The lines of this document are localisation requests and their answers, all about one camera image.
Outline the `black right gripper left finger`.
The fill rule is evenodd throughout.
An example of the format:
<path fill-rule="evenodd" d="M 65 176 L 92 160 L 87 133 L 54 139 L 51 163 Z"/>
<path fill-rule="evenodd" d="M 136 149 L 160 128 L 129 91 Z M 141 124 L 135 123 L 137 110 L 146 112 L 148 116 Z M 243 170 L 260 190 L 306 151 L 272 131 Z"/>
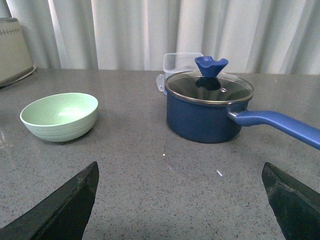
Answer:
<path fill-rule="evenodd" d="M 95 204 L 99 167 L 92 162 L 0 230 L 2 240 L 80 240 Z"/>

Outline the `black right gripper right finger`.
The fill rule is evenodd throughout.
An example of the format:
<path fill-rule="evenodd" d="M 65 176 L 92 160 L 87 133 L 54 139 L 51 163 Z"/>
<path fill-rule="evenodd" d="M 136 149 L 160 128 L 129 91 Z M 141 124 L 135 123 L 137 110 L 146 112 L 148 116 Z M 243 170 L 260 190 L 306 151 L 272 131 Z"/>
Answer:
<path fill-rule="evenodd" d="M 320 238 L 320 194 L 275 165 L 261 173 L 268 202 L 287 240 Z"/>

